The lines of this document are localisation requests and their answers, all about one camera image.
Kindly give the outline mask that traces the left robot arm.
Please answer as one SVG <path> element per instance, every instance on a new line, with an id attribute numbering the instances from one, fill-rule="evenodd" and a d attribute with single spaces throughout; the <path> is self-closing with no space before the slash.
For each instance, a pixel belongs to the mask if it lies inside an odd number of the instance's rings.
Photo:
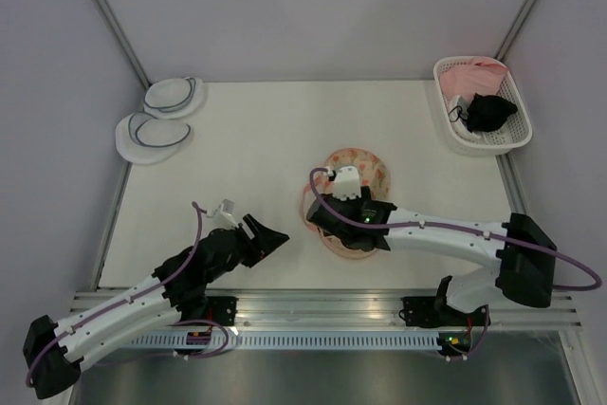
<path id="1" fill-rule="evenodd" d="M 81 374 L 124 343 L 162 326 L 202 324 L 207 286 L 239 266 L 254 267 L 288 241 L 247 214 L 230 228 L 199 232 L 141 283 L 58 321 L 35 319 L 22 348 L 26 385 L 38 399 L 73 386 Z"/>

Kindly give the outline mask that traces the floral mesh laundry bag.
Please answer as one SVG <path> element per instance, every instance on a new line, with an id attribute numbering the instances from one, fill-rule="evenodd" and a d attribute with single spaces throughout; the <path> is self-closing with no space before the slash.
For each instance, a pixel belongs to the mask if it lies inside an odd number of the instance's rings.
<path id="1" fill-rule="evenodd" d="M 360 184 L 370 189 L 371 196 L 375 200 L 387 200 L 391 188 L 391 176 L 388 167 L 381 158 L 364 149 L 350 147 L 334 151 L 322 164 L 319 164 L 319 167 L 331 167 L 335 170 L 343 166 L 357 168 Z M 370 251 L 347 249 L 335 236 L 324 236 L 318 228 L 305 219 L 307 210 L 311 207 L 313 201 L 313 193 L 310 184 L 307 183 L 302 191 L 299 216 L 307 229 L 317 234 L 328 250 L 348 260 L 363 260 L 377 252 L 377 249 Z"/>

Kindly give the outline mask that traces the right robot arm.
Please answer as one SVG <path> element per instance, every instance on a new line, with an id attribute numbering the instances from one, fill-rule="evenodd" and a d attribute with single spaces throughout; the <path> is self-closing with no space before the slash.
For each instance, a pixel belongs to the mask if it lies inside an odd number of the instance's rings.
<path id="1" fill-rule="evenodd" d="M 442 278 L 430 296 L 403 298 L 399 316 L 409 327 L 481 325 L 487 305 L 506 301 L 539 309 L 551 305 L 556 247 L 527 215 L 513 213 L 504 223 L 430 217 L 375 200 L 362 188 L 355 199 L 320 194 L 305 219 L 347 249 L 412 249 L 478 266 Z"/>

